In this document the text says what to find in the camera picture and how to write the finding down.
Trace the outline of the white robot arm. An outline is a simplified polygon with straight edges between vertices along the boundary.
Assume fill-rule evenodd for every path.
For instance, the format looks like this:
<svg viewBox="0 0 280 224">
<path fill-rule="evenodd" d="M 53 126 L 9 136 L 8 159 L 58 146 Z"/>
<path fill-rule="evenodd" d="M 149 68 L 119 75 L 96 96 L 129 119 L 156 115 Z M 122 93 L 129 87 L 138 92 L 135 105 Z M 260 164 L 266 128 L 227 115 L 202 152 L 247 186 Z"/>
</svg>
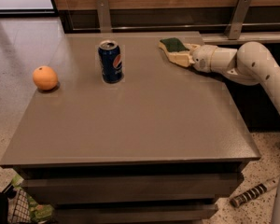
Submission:
<svg viewBox="0 0 280 224">
<path fill-rule="evenodd" d="M 192 67 L 199 72 L 219 73 L 243 85 L 260 84 L 280 115 L 280 66 L 259 42 L 246 42 L 239 49 L 214 45 L 183 43 L 177 38 L 159 42 L 169 62 L 182 67 Z M 239 207 L 256 199 L 270 189 L 276 189 L 272 224 L 280 224 L 280 178 L 261 183 L 231 199 Z"/>
</svg>

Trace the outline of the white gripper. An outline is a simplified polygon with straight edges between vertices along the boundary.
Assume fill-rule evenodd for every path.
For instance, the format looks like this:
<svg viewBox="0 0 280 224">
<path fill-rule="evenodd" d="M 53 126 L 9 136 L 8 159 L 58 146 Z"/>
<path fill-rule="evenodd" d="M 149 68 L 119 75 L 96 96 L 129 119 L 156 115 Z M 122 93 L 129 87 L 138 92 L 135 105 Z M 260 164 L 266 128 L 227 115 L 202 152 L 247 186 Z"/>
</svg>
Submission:
<svg viewBox="0 0 280 224">
<path fill-rule="evenodd" d="M 193 66 L 199 72 L 211 72 L 211 60 L 217 46 L 185 43 L 186 51 L 169 52 L 167 58 L 171 63 L 182 67 Z"/>
</svg>

